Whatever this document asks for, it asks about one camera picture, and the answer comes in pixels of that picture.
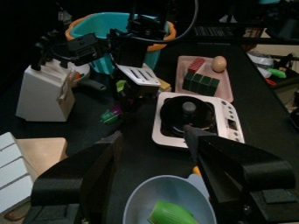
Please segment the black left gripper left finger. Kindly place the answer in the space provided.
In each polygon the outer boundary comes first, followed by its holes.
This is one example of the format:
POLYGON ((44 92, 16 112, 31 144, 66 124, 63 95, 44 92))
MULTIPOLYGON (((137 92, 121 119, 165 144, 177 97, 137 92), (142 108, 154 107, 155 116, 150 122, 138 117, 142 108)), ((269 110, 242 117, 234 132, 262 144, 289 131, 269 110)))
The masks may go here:
POLYGON ((106 223, 122 146, 117 131, 40 175, 23 224, 106 223))

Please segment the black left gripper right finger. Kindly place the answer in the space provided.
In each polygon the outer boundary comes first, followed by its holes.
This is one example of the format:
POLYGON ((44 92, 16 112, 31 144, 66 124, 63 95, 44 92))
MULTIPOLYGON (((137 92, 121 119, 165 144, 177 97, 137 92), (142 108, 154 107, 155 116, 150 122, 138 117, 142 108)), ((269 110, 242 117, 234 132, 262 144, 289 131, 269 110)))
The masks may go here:
POLYGON ((287 161, 190 125, 183 127, 183 138, 219 224, 299 222, 295 173, 287 161))

